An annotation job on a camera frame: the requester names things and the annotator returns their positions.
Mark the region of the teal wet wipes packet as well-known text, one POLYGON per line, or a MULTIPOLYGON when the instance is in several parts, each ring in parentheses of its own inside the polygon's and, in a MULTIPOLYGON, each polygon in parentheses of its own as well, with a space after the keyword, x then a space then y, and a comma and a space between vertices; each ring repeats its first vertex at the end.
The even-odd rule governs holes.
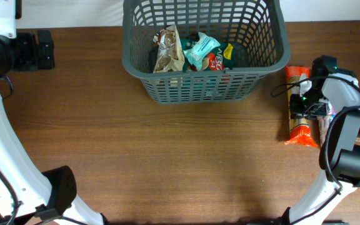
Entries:
POLYGON ((198 42, 191 49, 184 50, 183 53, 187 60, 200 71, 203 68, 203 59, 214 48, 219 47, 220 43, 203 32, 198 32, 198 36, 198 42))

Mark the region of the beige cookie bag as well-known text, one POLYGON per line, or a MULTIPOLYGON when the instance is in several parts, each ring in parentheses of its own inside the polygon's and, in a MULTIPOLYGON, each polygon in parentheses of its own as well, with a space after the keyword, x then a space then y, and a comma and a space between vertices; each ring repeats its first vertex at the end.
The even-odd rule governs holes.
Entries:
POLYGON ((185 57, 176 25, 160 30, 152 40, 158 46, 153 73, 182 71, 185 57))

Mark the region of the orange pasta packet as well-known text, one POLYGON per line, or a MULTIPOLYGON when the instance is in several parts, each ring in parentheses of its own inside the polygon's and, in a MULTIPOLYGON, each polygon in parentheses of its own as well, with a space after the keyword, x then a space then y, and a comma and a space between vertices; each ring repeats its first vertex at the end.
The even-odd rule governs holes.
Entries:
MULTIPOLYGON (((310 69, 301 66, 286 66, 287 83, 296 83, 300 80, 310 77, 310 69)), ((303 146, 317 147, 311 135, 311 127, 305 118, 294 118, 289 110, 289 139, 284 142, 285 145, 300 144, 303 146)))

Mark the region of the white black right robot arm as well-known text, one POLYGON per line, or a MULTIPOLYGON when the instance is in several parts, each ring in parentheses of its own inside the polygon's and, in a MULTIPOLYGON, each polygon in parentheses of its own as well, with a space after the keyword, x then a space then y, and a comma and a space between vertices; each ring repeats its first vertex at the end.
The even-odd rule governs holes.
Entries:
POLYGON ((313 119, 336 113, 326 131, 319 155, 321 172, 302 199, 285 210, 281 224, 324 224, 333 209, 360 188, 360 88, 356 75, 341 69, 331 56, 312 62, 309 77, 285 84, 286 89, 311 87, 291 94, 290 116, 313 119))

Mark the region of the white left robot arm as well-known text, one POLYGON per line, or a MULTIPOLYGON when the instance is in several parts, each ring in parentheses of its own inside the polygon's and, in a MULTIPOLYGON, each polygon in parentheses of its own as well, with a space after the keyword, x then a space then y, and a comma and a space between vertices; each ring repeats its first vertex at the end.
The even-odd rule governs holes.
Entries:
MULTIPOLYGON (((52 69, 54 42, 50 31, 17 32, 21 1, 0 1, 0 80, 10 71, 52 69)), ((0 224, 106 224, 77 194, 70 167, 41 172, 33 164, 14 132, 0 94, 0 224)))

